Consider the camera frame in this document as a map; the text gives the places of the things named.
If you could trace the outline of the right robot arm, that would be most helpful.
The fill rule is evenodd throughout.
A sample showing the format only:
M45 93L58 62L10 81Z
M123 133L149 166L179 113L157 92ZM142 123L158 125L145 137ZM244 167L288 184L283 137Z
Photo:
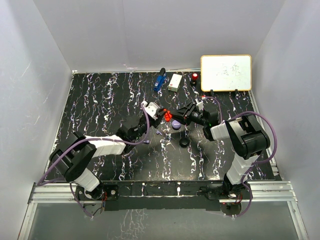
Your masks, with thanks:
M173 119L186 126L190 123L201 125L204 137L211 142L230 139L234 150L231 167L219 186L201 189L207 196L233 199L246 188L250 168L271 143L257 116L256 112L246 111L229 120L219 120L218 111L211 105L204 105L202 101L191 102L165 114L167 121Z

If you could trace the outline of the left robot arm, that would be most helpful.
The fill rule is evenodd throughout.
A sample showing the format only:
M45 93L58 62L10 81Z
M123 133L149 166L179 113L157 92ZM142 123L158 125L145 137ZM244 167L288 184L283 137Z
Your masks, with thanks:
M127 119L112 136L91 137L73 132L61 142L49 160L68 183L76 183L84 189L86 197L97 200L103 195L104 184L88 165L93 158L106 155L123 155L146 141L151 127L157 128L167 110L153 102L143 102L143 115Z

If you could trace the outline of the orange earbud charging case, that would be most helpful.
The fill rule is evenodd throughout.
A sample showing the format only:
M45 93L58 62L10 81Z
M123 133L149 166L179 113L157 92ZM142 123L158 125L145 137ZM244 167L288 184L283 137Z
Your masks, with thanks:
M166 122L170 122L170 121L171 121L171 119L172 119L172 114L171 114L171 112L170 112L169 110L167 110L167 111L165 112L165 114L164 114L164 119L165 119Z

